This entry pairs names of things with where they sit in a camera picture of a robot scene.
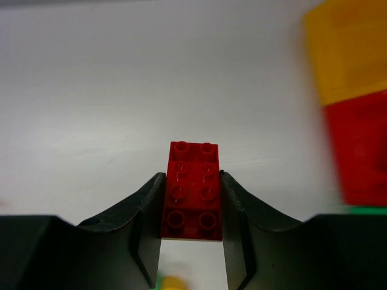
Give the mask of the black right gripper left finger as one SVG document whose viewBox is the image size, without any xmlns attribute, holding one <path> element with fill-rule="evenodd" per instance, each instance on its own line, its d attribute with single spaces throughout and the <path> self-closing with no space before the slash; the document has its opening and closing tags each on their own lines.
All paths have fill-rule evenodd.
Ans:
<svg viewBox="0 0 387 290">
<path fill-rule="evenodd" d="M 2 289 L 152 289 L 164 173 L 73 225 L 58 216 L 1 216 Z"/>
</svg>

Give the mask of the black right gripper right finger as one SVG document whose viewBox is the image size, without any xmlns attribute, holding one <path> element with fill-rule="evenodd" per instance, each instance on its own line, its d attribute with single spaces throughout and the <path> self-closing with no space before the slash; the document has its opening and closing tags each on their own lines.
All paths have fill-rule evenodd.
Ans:
<svg viewBox="0 0 387 290">
<path fill-rule="evenodd" d="M 302 222 L 220 173 L 229 289 L 385 289 L 386 216 L 319 214 Z"/>
</svg>

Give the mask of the red long lego brick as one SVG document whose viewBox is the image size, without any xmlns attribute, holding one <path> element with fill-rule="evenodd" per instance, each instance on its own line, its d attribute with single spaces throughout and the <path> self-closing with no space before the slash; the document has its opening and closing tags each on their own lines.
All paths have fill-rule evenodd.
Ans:
<svg viewBox="0 0 387 290">
<path fill-rule="evenodd" d="M 217 144 L 171 142 L 160 236 L 222 240 Z"/>
</svg>

